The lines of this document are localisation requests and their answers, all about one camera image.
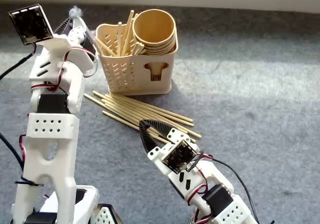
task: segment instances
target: floor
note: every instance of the floor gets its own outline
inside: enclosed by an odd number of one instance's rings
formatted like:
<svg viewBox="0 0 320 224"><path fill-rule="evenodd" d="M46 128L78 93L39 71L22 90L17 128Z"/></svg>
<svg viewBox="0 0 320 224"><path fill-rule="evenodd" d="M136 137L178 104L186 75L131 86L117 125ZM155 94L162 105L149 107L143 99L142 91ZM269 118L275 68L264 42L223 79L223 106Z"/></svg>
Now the floor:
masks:
<svg viewBox="0 0 320 224"><path fill-rule="evenodd" d="M31 51L0 4L0 73ZM71 5L44 4L53 28ZM91 29L125 22L130 9L147 6L81 5ZM175 18L179 51L172 91L138 99L195 120L198 145L234 167L246 183L261 224L311 224L320 219L320 15L254 10L161 7ZM31 97L28 75L35 58L0 84L0 130L18 149ZM105 93L99 68L85 92ZM77 184L94 185L125 224L188 224L192 209L146 158L139 134L101 114L87 99L80 113ZM0 148L0 223L11 220L21 172ZM235 176L217 167L248 199ZM51 185L41 193L50 194ZM40 207L42 197L37 201Z"/></svg>

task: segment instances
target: beige basket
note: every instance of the beige basket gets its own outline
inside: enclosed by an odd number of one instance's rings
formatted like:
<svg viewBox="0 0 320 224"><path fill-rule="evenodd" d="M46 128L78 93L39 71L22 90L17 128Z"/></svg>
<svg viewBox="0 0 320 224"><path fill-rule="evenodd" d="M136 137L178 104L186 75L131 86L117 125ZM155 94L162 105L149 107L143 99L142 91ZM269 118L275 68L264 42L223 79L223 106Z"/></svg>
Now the beige basket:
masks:
<svg viewBox="0 0 320 224"><path fill-rule="evenodd" d="M101 24L96 28L95 36L114 52L117 51L118 25ZM131 34L130 53L136 40ZM171 77L174 66L174 55L178 50L177 31L175 32L175 45L172 52L164 55L127 55L110 56L106 51L99 55L103 71L111 93L122 95L151 95L167 94L171 90ZM160 80L153 80L150 64L164 64L166 68L160 73Z"/></svg>

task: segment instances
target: white robot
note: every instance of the white robot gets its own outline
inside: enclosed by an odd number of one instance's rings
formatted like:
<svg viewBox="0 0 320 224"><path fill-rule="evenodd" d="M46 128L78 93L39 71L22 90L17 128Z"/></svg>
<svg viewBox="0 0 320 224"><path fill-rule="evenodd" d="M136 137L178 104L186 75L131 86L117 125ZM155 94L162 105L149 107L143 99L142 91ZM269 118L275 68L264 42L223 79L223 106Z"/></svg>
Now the white robot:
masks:
<svg viewBox="0 0 320 224"><path fill-rule="evenodd" d="M74 178L79 132L75 114L81 108L84 77L93 75L98 65L89 29L77 12L71 12L53 33L39 4L9 15L25 45L43 46L29 76L31 111L11 223L120 224L111 205L98 204L98 190L76 185ZM56 152L48 158L51 145L56 145ZM37 193L47 181L55 192L35 211Z"/></svg>
<svg viewBox="0 0 320 224"><path fill-rule="evenodd" d="M148 133L150 127L169 142L162 148L157 146ZM169 178L182 199L195 207L192 224L259 223L255 210L254 218L242 198L234 194L233 185L211 161L205 160L213 157L201 153L187 134L156 120L140 121L139 130L147 157Z"/></svg>

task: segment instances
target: bamboo skewer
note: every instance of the bamboo skewer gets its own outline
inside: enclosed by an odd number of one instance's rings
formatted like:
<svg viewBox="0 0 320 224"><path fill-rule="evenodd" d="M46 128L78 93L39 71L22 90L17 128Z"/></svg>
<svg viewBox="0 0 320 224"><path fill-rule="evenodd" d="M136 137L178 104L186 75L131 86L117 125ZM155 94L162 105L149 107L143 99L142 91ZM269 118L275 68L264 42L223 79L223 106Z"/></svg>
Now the bamboo skewer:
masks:
<svg viewBox="0 0 320 224"><path fill-rule="evenodd" d="M121 123L123 123L123 124L125 124L125 125L127 125L127 126L129 126L129 127L131 127L131 128L133 128L133 129L136 129L137 131L139 131L139 127L138 127L138 126L133 125L132 123L130 123L130 122L126 121L126 120L123 120L123 119L117 117L116 115L113 115L113 114L111 114L111 113L108 113L108 112L106 112L105 110L102 110L102 113L103 113L104 115L112 118L112 119L117 120L118 122L121 122ZM157 139L157 140L159 140L160 142L163 142L163 143L165 143L165 144L169 142L169 141L167 141L167 140L165 140L165 139L163 139L163 138L161 138L161 137L159 137L159 136L157 136L157 135L154 135L154 134L152 134L152 133L150 133L150 135L151 135L153 138L155 138L155 139Z"/></svg>
<svg viewBox="0 0 320 224"><path fill-rule="evenodd" d="M128 30L129 30L129 23L131 22L131 19L134 17L134 13L135 13L134 10L130 11L130 14L129 14L129 17L128 17L128 21L126 22L125 29L124 29L124 32L122 34L121 46L123 46L125 44L125 40L127 38L127 34L128 34Z"/></svg>
<svg viewBox="0 0 320 224"><path fill-rule="evenodd" d="M139 46L135 51L135 55L139 55L144 48L145 48L145 45L139 42Z"/></svg>
<svg viewBox="0 0 320 224"><path fill-rule="evenodd" d="M105 105L105 104L102 103L101 101L95 99L94 97L92 97L92 96L90 96L90 95L88 95L88 94L86 94L86 93L84 93L84 97L86 97L87 99L93 101L94 103L98 104L99 106L101 106L101 107L103 107L103 108L105 108L105 109L107 109L107 110L109 110L109 111L117 114L118 116L122 117L123 119L129 120L129 121L131 121L132 123L136 123L136 120L135 120L134 118L131 118L130 116L128 117L128 116L127 116L125 113L123 113L122 111L117 111L117 110L115 110L114 108L111 108L111 107ZM158 137L158 138L156 138L156 139L158 139L159 141L162 141L162 142L164 142L164 143L169 143L169 142L170 142L170 141L165 141L163 138L159 137L159 135L158 135L157 133L155 133L152 129L151 129L149 132L150 132L150 134L152 134L153 136L155 136L155 138Z"/></svg>
<svg viewBox="0 0 320 224"><path fill-rule="evenodd" d="M147 104L147 103L144 103L144 102L141 102L141 101L132 99L132 98L128 98L128 97L125 97L125 96L123 96L123 95L114 94L114 93L111 93L110 95L113 96L113 97L115 97L115 98L117 98L117 99L122 99L122 100L124 100L124 101L127 102L127 103L132 103L133 105L140 106L140 107L143 108L143 109L147 109L147 110L149 110L149 111L151 111L151 112L153 112L153 113L159 114L159 115L161 115L161 116L164 116L164 117L166 117L166 118L168 118L168 119L171 119L171 120L174 120L174 121L176 121L176 122L185 124L185 125L190 126L190 127L194 127L194 126L195 126L195 124L190 123L190 122L188 122L188 121L186 121L186 120L183 120L183 119L181 119L181 118L178 118L178 117L175 117L175 116L173 116L173 115L164 113L164 112L159 111L159 110L157 110L157 109L154 109L154 108L152 108L152 107L154 107L154 106L150 107L151 105L149 106L149 104Z"/></svg>
<svg viewBox="0 0 320 224"><path fill-rule="evenodd" d="M144 102L142 102L142 101L138 101L138 100L135 100L135 99L132 99L132 98L123 96L123 95L119 95L119 94L115 94L115 93L111 93L111 95L123 97L124 99L129 99L129 101L131 100L132 102L139 103L139 104L141 104L141 105L144 105L144 106L147 106L147 107L152 108L152 109L154 109L154 110L157 110L157 111L161 112L161 113L159 113L160 115L162 115L162 113L165 113L165 114L174 116L174 117L176 117L176 118L180 118L180 119L182 119L182 120L185 120L185 121L187 121L187 122L191 122L191 123L192 123L192 122L194 121L194 120L192 120L191 118L185 117L185 116L183 116L183 115L179 115L179 114L176 114L176 113L171 112L171 111L169 111L169 110L165 110L165 109L162 109L162 108L160 108L160 107L157 107L157 106L154 106L154 105L151 105L151 104L148 104L148 103L144 103Z"/></svg>
<svg viewBox="0 0 320 224"><path fill-rule="evenodd" d="M100 56L103 56L103 55L104 55L104 52L101 50L101 48L100 48L100 46L98 45L97 40L96 40L95 38L93 39L93 42L94 42L94 45L95 45L96 50L98 51L99 55L100 55Z"/></svg>
<svg viewBox="0 0 320 224"><path fill-rule="evenodd" d="M136 106L137 108L139 108L139 106L136 105L135 103L131 103L131 105L132 106ZM186 128L186 127L184 127L184 126L182 126L182 125L180 125L178 123L175 123L172 120L169 120L169 119L167 119L167 118L165 118L165 117L163 117L163 116L161 116L161 115L159 115L157 113L151 112L149 110L143 110L143 111L146 114L148 114L150 117L152 117L152 118L154 118L156 120L163 121L165 123L171 124L172 126L176 127L178 130L180 130L180 131L182 131L184 133L189 133L189 134L191 134L191 135L193 135L193 136L195 136L197 138L201 138L202 137L200 134L194 132L193 130L190 130L190 129L188 129L188 128Z"/></svg>
<svg viewBox="0 0 320 224"><path fill-rule="evenodd" d="M127 109L122 108L121 106L117 106L116 104L111 103L110 101L108 101L106 99L102 99L102 102L106 106L110 107L112 109L112 112L114 112L116 114L118 114L118 113L122 114L125 117L125 119L127 119L128 121L131 120L131 122L137 126L139 126L139 122L141 120L145 119L144 117L140 117L140 115L137 115L136 113L130 112ZM150 132L155 135L159 134L158 131L155 130L154 128L151 128Z"/></svg>
<svg viewBox="0 0 320 224"><path fill-rule="evenodd" d="M130 39L130 36L131 36L130 33L132 32L133 22L134 22L134 19L131 18L131 19L130 19L130 22L127 23L127 25L129 25L129 27L128 27L128 32L125 34L126 36L125 36L125 41L124 41L123 49L122 49L122 51L121 51L121 56L124 56L124 55L126 54L127 48L128 48L128 44L129 44L129 42L131 41L131 40L129 40L129 39Z"/></svg>
<svg viewBox="0 0 320 224"><path fill-rule="evenodd" d="M121 40L122 40L122 38L121 38L121 28L122 27L122 22L121 21L119 21L118 22L118 32L117 32L117 44L118 44L118 46L117 46L117 49L116 49L116 55L118 56L118 57L120 57L120 55L121 55Z"/></svg>
<svg viewBox="0 0 320 224"><path fill-rule="evenodd" d="M117 56L109 47L107 47L106 44L104 44L104 43L103 43L102 41L100 41L98 38L95 37L94 39L95 39L95 41L98 42L98 43L102 46L102 48L105 49L111 56L114 56L114 57Z"/></svg>
<svg viewBox="0 0 320 224"><path fill-rule="evenodd" d="M141 109L136 108L136 107L134 107L134 106L132 106L132 105L129 105L129 104L128 104L127 102L125 102L125 101L118 100L118 99L114 99L114 98L113 98L112 96L110 96L110 95L105 95L105 97L106 97L107 99L109 99L109 100L112 100L114 103L119 103L121 106L123 106L124 108L127 108L128 110L134 110L134 112L136 113L136 115L139 114L139 116L141 116L142 119L155 119L155 120L158 120L158 121L162 121L162 122L165 122L165 123L167 123L167 124L170 124L170 125L174 126L175 128L177 128L178 130L180 130L180 131L183 132L183 133L187 133L187 131L185 131L185 130L179 128L178 126L176 126L176 124L175 124L174 122L171 122L171 123L168 122L169 120L166 119L166 118L164 118L164 117L161 118L161 117L159 117L159 116L156 116L156 115L153 115L153 114L149 114L149 113L147 113L147 112L143 112ZM195 139L193 139L193 138L190 138L190 139L191 139L191 141L192 141L193 143L196 142Z"/></svg>
<svg viewBox="0 0 320 224"><path fill-rule="evenodd" d="M135 55L136 54L136 51L137 51L137 48L139 46L139 42L137 41L135 44L134 44L134 47L131 51L131 55Z"/></svg>
<svg viewBox="0 0 320 224"><path fill-rule="evenodd" d="M106 99L106 96L105 96L105 95L102 95L101 93L99 93L99 92L97 92L97 91L95 91L95 90L93 91L93 94L96 95L96 96L98 96L98 97L100 97L100 98L102 98L102 99ZM111 94L110 96L113 97L113 98L115 98L115 99L121 99L121 98L120 98L121 96L118 97L119 95L113 96L113 95ZM137 109L139 109L139 107L140 107L139 105L137 105L136 103L133 103L133 102L131 102L130 104L131 104L131 106L130 106L131 109L137 110ZM195 137L197 137L197 138L201 138L201 137L202 137L200 134L194 132L193 130L190 130L190 129L188 129L188 128L180 125L180 124L177 124L177 123L173 122L172 120L169 120L169 119L167 119L167 118L165 118L165 117L163 117L163 116L161 116L161 115L159 115L159 114L157 114L157 113L154 113L154 112L149 111L149 110L146 110L146 109L144 109L143 111L144 111L144 113L147 114L148 116L150 116L150 117L152 117L152 118L154 118L154 119L156 119L156 120L163 121L163 122L165 122L165 123L171 124L171 125L173 125L174 127L176 127L178 130L180 130L180 131L182 131L182 132L184 132L184 133L189 133L189 134L191 134L191 135L193 135L193 136L195 136Z"/></svg>

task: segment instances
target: ventilation hole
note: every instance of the ventilation hole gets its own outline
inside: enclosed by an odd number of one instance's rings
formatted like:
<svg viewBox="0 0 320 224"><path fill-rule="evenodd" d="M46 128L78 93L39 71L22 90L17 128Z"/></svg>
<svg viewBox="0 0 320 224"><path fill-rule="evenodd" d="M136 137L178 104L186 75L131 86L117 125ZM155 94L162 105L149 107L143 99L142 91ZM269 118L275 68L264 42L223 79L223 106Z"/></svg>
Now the ventilation hole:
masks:
<svg viewBox="0 0 320 224"><path fill-rule="evenodd" d="M185 173L180 172L179 181L182 183L184 181Z"/></svg>
<svg viewBox="0 0 320 224"><path fill-rule="evenodd" d="M185 182L185 189L186 190L190 189L190 184L191 184L191 180L190 179L186 180L186 182Z"/></svg>
<svg viewBox="0 0 320 224"><path fill-rule="evenodd" d="M50 61L46 62L46 63L42 64L42 65L40 66L40 68L44 68L44 67L48 66L50 63L51 63Z"/></svg>
<svg viewBox="0 0 320 224"><path fill-rule="evenodd" d="M46 74L48 72L48 70L44 70L42 72L40 72L38 75L36 75L37 77L41 77L43 74Z"/></svg>

